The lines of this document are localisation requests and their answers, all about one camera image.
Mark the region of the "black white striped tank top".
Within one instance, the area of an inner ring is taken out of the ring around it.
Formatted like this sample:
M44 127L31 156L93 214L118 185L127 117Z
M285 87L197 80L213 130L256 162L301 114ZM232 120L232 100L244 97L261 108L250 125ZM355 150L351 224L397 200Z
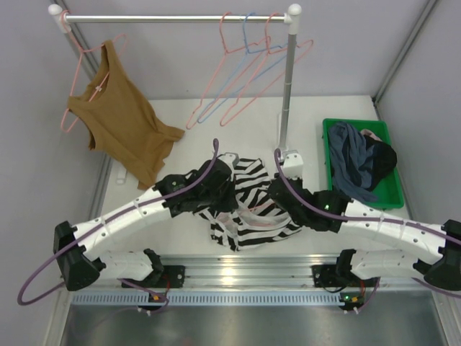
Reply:
M267 190L270 185L268 171L261 159L240 159L234 169L236 181L236 200L248 207L265 202L274 202ZM204 209L197 215L210 224L210 238L217 244L234 252L250 249L262 244L283 241L299 233L302 227L290 221L281 228L226 227L215 219L218 212Z

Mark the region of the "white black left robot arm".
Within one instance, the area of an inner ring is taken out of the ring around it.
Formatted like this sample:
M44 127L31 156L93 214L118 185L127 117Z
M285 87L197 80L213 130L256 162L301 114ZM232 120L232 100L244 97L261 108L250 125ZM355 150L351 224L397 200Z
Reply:
M69 291L98 280L125 279L147 286L159 284L164 267L152 249L116 252L136 232L183 213L204 209L231 212L236 200L236 154L222 154L186 174L169 174L141 196L103 216L55 227L53 252Z

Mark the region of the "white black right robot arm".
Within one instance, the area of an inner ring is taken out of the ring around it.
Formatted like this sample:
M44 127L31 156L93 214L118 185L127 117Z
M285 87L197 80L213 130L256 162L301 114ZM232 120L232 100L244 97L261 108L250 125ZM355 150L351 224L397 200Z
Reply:
M365 238L387 250L344 249L336 260L343 285L380 277L411 278L434 290L460 292L460 222L442 225L395 218L337 192L311 193L300 180L275 175L269 196L295 224Z

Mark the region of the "brown tank top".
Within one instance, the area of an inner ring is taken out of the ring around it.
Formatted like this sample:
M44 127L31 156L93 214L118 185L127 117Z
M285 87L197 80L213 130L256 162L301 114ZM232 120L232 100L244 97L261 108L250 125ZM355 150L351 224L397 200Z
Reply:
M89 148L120 162L138 180L138 189L156 183L164 160L184 131L159 120L151 103L126 74L111 40L102 45L96 76L68 109L89 130Z

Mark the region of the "blue grey garment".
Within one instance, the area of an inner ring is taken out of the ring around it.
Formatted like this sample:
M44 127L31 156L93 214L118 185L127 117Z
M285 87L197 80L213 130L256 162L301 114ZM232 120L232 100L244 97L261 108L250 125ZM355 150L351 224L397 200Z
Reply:
M362 203L375 203L372 185L373 146L354 126L337 122L328 129L333 187Z

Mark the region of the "green plastic bin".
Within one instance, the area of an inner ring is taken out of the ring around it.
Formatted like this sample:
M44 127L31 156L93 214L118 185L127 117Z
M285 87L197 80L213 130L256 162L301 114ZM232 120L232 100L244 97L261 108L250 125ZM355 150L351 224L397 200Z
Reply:
M336 190L332 184L332 174L334 173L334 171L331 168L330 151L328 147L328 129L337 122L348 123L354 126L359 132L363 129L369 129L372 132L374 132L377 136L379 136L382 139L382 142L385 142L390 146L391 141L388 132L388 127L383 121L325 119L323 121L323 141L326 154L328 188L330 190L340 192ZM385 179L383 179L377 185L377 187L370 192L372 192L378 197L377 202L366 203L368 205L371 205L372 207L381 209L394 209L402 208L404 205L402 187L396 167L394 168L391 174L389 174Z

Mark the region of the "black garment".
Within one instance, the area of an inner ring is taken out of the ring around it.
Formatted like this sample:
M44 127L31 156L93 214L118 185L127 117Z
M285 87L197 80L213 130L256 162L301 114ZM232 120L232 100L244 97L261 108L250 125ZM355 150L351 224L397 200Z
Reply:
M391 174L398 162L397 154L387 143L375 140L371 136L365 136L366 148L372 149L371 183L367 188L373 191L377 185Z

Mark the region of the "pink garment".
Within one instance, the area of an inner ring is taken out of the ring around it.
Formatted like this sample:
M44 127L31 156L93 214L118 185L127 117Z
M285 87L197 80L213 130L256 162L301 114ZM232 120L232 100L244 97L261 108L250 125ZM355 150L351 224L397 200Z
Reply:
M382 139L369 129L363 129L360 133L364 136L369 144L382 143Z

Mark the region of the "white clothes rack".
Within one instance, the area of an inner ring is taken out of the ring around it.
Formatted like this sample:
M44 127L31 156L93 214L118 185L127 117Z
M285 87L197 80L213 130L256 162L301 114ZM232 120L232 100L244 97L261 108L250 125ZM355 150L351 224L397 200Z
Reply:
M279 130L279 148L287 150L287 132L290 114L290 101L292 92L292 78L295 65L295 50L297 47L297 34L299 32L302 7L299 4L291 4L284 14L271 14L269 16L248 16L223 14L223 15L72 15L58 4L48 7L48 14L54 19L61 32L71 35L72 23L211 23L235 22L245 25L247 22L265 23L281 22L289 27L287 39L287 56L285 63L285 81L282 99L282 112Z

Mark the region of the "aluminium rail frame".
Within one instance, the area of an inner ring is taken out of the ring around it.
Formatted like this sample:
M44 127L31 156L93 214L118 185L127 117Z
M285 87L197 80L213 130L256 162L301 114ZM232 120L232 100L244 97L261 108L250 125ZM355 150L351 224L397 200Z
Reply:
M152 249L164 271L154 283L98 280L86 290L158 292L161 307L71 307L62 345L458 345L449 334L454 312L411 278L342 280L344 249L389 247L365 238L302 230L283 241L234 252L210 238L208 221L183 213L140 230L116 252ZM344 306L169 306L188 292L322 292Z

